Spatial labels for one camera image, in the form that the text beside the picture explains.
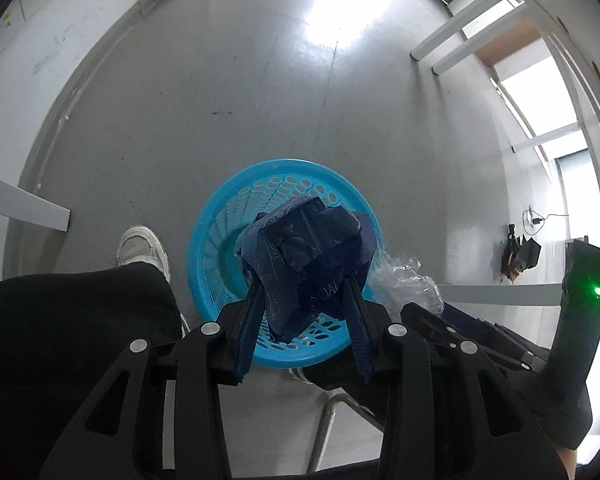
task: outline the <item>pant leg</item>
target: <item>pant leg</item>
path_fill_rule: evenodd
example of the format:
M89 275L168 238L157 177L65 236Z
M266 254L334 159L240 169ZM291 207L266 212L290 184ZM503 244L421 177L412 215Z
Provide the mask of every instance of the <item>pant leg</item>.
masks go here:
M356 368L351 346L326 361L302 368L302 372L307 380L323 390L344 389L358 404L368 408L376 420L385 423L389 386L365 384Z
M38 477L65 425L130 341L180 337L171 287L150 264L0 282L0 479Z

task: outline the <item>basket rim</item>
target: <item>basket rim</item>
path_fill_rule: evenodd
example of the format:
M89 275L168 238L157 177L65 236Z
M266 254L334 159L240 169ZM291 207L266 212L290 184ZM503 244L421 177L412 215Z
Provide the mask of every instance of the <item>basket rim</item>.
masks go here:
M375 213L371 209L371 206L366 201L365 197L360 193L349 180L321 164L311 162L308 160L302 160L298 158L276 158L272 160L265 160L258 162L240 170L235 173L228 180L219 186L213 193L213 195L207 200L203 207L198 221L196 222L192 236L189 242L187 251L187 281L189 283L189 290L193 295L193 300L196 303L196 310L200 316L205 320L215 320L215 315L207 309L207 302L205 301L205 295L203 294L201 283L204 281L204 269L202 266L202 253L206 241L206 235L209 228L216 221L216 212L221 206L224 206L226 201L231 198L229 194L233 196L236 190L241 187L245 187L247 184L252 185L256 180L263 180L264 171L275 171L277 173L288 171L289 173L303 173L303 171L309 171L312 173L321 174L327 179L336 180L343 186L349 187L349 189L357 194L357 199L364 206L365 212L368 213L370 222L378 238L378 246L382 247L382 230ZM346 348L349 344L349 338L344 340L343 344L339 344L329 348L325 352L319 354L319 360L305 358L305 359L272 359L262 356L254 355L254 360L262 365L269 367L289 367L289 366L303 366L320 362L325 358L333 356Z

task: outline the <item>wooden panel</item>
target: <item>wooden panel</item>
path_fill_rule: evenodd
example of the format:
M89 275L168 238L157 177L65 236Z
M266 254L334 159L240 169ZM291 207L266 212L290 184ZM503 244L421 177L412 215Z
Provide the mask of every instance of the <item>wooden panel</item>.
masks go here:
M540 32L536 24L533 20L527 18L478 49L475 55L486 66L493 66L538 38L540 38Z

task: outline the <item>bright light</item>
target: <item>bright light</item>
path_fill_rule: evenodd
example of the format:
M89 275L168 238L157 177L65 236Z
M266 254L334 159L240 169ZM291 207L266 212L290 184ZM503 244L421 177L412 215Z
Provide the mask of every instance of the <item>bright light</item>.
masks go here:
M308 41L331 48L346 48L382 16L391 0L315 0L305 18Z

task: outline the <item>blue plastic basket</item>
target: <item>blue plastic basket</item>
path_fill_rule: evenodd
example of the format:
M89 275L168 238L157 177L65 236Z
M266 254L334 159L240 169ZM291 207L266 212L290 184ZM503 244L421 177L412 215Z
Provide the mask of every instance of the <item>blue plastic basket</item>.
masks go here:
M344 177L324 166L281 158L260 162L242 170L216 190L196 225L187 256L189 288L200 315L213 321L223 306L243 300L247 285L234 256L238 234L257 213L269 212L292 196L320 196L326 205L342 204L349 210L368 213L378 246L382 231L376 215L360 192ZM372 299L366 286L363 296ZM273 368L308 366L324 361L349 344L343 321L324 314L289 344L273 343L262 320L254 360Z

